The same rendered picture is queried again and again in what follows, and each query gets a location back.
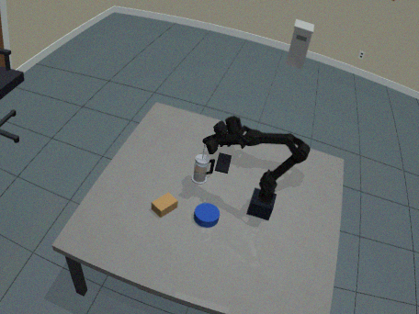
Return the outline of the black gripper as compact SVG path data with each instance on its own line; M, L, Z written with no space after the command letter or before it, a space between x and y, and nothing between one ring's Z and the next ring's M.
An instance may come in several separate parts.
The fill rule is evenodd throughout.
M231 133L229 131L227 133L228 134L225 135L222 138L219 138L218 135L220 135L220 134L217 135L215 133L213 135L210 135L210 136L206 137L206 138L208 138L208 140L203 140L203 143L205 143L206 146L207 146L209 154L214 154L218 150L219 144L220 144L221 147L223 145L227 145L228 147L231 146L231 144L229 142L229 136L230 136Z

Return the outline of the black flat rectangular pad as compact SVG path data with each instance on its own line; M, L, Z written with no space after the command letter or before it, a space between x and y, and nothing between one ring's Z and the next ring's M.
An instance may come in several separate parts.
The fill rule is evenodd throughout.
M227 174L230 167L232 156L229 154L220 153L215 167L215 171Z

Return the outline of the tan rectangular block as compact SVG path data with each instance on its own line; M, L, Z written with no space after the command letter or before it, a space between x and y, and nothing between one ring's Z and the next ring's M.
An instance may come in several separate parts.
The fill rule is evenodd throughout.
M166 193L165 195L157 198L152 202L152 210L159 216L167 215L178 207L177 199L172 194Z

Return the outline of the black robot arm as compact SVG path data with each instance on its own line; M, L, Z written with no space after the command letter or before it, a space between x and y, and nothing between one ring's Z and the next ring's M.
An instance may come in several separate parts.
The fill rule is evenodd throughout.
M292 166L297 163L302 163L308 158L310 147L302 140L296 138L292 134L272 134L269 132L261 132L257 129L250 129L241 123L241 119L236 116L231 116L225 119L226 124L221 120L213 128L214 132L219 138L227 135L228 131L231 133L229 142L231 145L241 144L242 149L247 146L255 146L260 143L274 143L286 144L289 147L292 155L284 161L273 172L268 170L260 179L259 198L257 200L270 205L275 188L277 186L276 179L286 173ZM246 132L246 133L245 133ZM245 135L244 135L245 133ZM298 145L298 148L296 145Z

